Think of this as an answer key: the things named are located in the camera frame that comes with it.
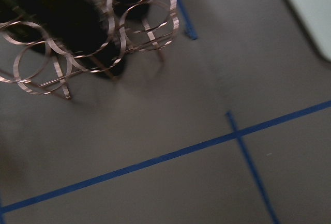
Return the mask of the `cream serving tray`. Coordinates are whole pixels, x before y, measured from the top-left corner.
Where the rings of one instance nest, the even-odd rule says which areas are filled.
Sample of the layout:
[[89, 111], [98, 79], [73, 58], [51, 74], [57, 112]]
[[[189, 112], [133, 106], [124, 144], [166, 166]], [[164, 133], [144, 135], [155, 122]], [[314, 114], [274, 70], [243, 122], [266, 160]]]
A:
[[285, 0], [318, 55], [330, 62], [330, 0]]

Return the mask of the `dark glass bottle front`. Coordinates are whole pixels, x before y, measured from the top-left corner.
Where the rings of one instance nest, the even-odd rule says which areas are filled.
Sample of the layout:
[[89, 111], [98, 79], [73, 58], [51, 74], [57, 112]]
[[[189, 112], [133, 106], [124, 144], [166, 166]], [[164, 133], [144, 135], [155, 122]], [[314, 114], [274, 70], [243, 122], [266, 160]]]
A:
[[3, 0], [43, 27], [56, 47], [78, 66], [101, 77], [119, 76], [126, 60], [114, 38], [114, 20], [103, 0]]

